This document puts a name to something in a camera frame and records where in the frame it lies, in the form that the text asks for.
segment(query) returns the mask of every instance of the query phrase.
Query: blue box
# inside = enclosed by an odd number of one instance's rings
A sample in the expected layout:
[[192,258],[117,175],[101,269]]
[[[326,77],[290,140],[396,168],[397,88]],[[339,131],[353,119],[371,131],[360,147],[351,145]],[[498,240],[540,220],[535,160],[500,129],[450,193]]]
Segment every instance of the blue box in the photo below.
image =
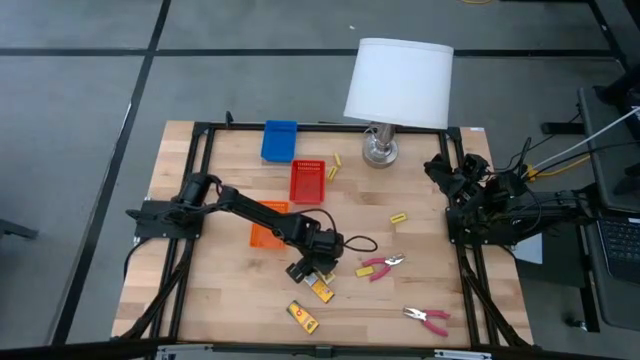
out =
[[262,139],[262,158],[273,162],[291,162],[296,153],[296,121],[267,120]]

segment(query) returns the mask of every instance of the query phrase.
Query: white cable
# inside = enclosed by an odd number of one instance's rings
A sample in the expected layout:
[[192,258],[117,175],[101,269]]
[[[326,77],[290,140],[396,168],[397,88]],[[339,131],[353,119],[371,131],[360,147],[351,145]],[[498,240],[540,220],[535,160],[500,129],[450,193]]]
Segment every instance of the white cable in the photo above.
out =
[[[609,125],[607,125],[607,126],[603,127],[603,128],[602,128],[600,131],[598,131],[597,133],[595,133],[595,134],[593,134],[593,135],[589,136],[588,138],[584,139],[583,141],[581,141],[581,142],[579,142],[579,143],[577,143],[577,144],[573,145],[572,147],[568,148],[567,150],[565,150],[565,151],[563,151],[563,152],[561,152],[561,153],[559,153],[559,154],[553,155],[552,157],[550,157],[550,158],[548,158],[548,159],[546,159],[546,160],[544,160],[544,161],[542,161],[542,162],[537,163],[536,165],[534,165],[534,166],[533,166],[532,170],[533,170],[533,169],[537,169],[537,168],[539,168],[541,165],[544,165],[544,164],[548,163],[549,161],[551,161],[551,160],[553,160],[553,159],[555,159],[555,158],[557,158],[557,157],[560,157],[560,156],[562,156],[562,155],[564,155],[564,154],[566,154],[566,153],[570,152],[571,150],[573,150],[573,149],[575,149],[575,148],[577,148],[577,147],[580,147],[581,145],[586,144],[587,142],[589,142],[589,141],[593,140],[596,136],[598,136],[598,135],[602,134],[603,132],[605,132],[605,131],[609,130],[611,127],[613,127],[614,125],[616,125],[616,124],[617,124],[617,123],[619,123],[620,121],[622,121],[622,120],[624,120],[624,119],[628,118],[629,116],[631,116],[631,115],[635,114],[635,113],[636,113],[636,112],[638,112],[638,111],[640,111],[640,107],[637,107],[637,108],[635,108],[635,109],[633,109],[633,110],[629,111],[629,112],[628,112],[626,115],[624,115],[623,117],[621,117],[621,118],[619,118],[618,120],[616,120],[616,121],[612,122],[611,124],[609,124]],[[528,176],[527,174],[529,174],[529,172],[525,172],[524,174],[522,174],[522,177]]]

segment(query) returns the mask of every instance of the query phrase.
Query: small yellow box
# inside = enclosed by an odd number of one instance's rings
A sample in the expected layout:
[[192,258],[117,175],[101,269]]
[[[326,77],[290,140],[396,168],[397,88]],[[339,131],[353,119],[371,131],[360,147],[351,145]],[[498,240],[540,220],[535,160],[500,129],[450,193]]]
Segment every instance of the small yellow box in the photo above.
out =
[[407,214],[400,213],[398,215],[393,215],[392,217],[389,218],[389,220],[391,220],[392,224],[397,224],[399,222],[406,221],[407,220]]
[[333,181],[333,177],[336,176],[336,173],[338,172],[338,168],[335,166],[332,166],[331,169],[329,170],[329,182]]
[[360,268],[360,269],[356,270],[356,276],[357,277],[368,276],[368,275],[373,274],[374,271],[375,271],[375,269],[373,268],[373,266],[365,266],[363,268]]
[[320,325],[318,321],[295,300],[289,304],[287,312],[289,315],[293,316],[298,324],[300,324],[300,326],[302,326],[302,328],[309,334],[313,333],[318,325]]
[[324,301],[325,304],[328,303],[334,295],[333,291],[329,289],[329,286],[327,286],[327,284],[325,284],[324,281],[314,273],[311,273],[309,276],[304,278],[304,282],[311,287],[311,290],[313,290],[313,292],[316,293],[320,300]]
[[342,167],[342,161],[340,160],[340,155],[338,155],[338,153],[333,153],[333,158],[336,159],[336,165],[338,165],[338,167]]

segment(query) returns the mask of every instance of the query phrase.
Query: yellow cable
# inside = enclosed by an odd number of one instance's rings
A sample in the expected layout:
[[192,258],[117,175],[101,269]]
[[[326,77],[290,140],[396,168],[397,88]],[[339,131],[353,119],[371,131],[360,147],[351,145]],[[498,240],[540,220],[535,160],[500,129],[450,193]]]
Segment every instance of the yellow cable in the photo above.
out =
[[574,161],[571,164],[569,164],[569,165],[567,165],[567,166],[565,166],[565,167],[563,167],[561,169],[558,169],[558,170],[555,170],[555,171],[544,172],[544,173],[538,172],[537,170],[532,170],[531,165],[527,165],[527,174],[528,174],[528,177],[529,177],[529,182],[535,181],[536,177],[538,177],[538,176],[540,176],[540,177],[549,177],[549,176],[558,175],[558,174],[560,174],[562,172],[565,172],[565,171],[571,169],[572,167],[575,167],[575,166],[578,166],[578,165],[582,164],[583,162],[589,160],[590,158],[591,158],[591,156],[587,155],[587,156],[583,157],[582,159]]
[[486,5],[490,2],[492,2],[493,0],[478,0],[478,1],[473,1],[473,0],[460,0],[465,4],[471,4],[471,5]]
[[544,172],[544,173],[540,173],[540,174],[537,174],[536,176],[553,176],[553,175],[558,175],[558,174],[560,174],[561,172],[565,172],[565,171],[567,171],[567,170],[571,169],[571,168],[572,168],[572,167],[574,167],[574,166],[578,166],[578,165],[582,164],[583,162],[585,162],[585,161],[589,160],[590,158],[591,158],[591,155],[587,155],[587,156],[583,157],[582,159],[580,159],[580,160],[578,160],[578,161],[575,161],[575,162],[572,162],[571,164],[569,164],[569,165],[567,165],[567,166],[565,166],[565,167],[563,167],[563,168],[561,168],[561,169],[558,169],[558,170],[555,170],[555,171],[551,171],[551,172]]

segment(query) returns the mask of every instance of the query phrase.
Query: red container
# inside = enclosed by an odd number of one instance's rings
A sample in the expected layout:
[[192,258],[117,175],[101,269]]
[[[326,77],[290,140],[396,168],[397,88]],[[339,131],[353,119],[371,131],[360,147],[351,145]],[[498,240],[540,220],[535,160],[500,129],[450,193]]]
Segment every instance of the red container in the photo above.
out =
[[324,201],[324,161],[293,160],[289,200],[296,204]]

